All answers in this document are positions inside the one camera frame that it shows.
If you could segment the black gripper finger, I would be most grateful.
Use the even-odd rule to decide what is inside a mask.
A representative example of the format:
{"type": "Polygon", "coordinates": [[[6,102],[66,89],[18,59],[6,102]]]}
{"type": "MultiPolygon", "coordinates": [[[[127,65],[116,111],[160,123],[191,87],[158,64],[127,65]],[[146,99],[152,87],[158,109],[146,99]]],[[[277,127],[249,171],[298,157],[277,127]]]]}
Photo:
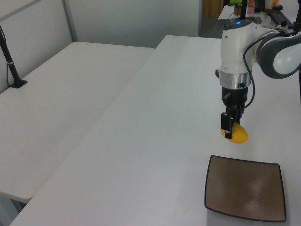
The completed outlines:
{"type": "Polygon", "coordinates": [[[225,138],[232,138],[232,119],[233,113],[229,108],[221,113],[221,130],[224,131],[225,138]]]}
{"type": "Polygon", "coordinates": [[[234,121],[236,123],[240,124],[243,113],[244,113],[244,108],[243,107],[239,107],[239,108],[235,109],[234,121]]]}

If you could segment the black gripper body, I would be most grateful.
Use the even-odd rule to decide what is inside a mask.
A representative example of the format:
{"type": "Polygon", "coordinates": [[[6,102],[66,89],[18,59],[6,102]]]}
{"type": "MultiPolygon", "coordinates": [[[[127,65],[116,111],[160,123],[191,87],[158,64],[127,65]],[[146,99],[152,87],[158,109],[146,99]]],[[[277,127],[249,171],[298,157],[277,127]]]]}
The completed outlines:
{"type": "Polygon", "coordinates": [[[222,87],[222,101],[231,110],[244,109],[247,101],[248,88],[227,89],[222,87]]]}

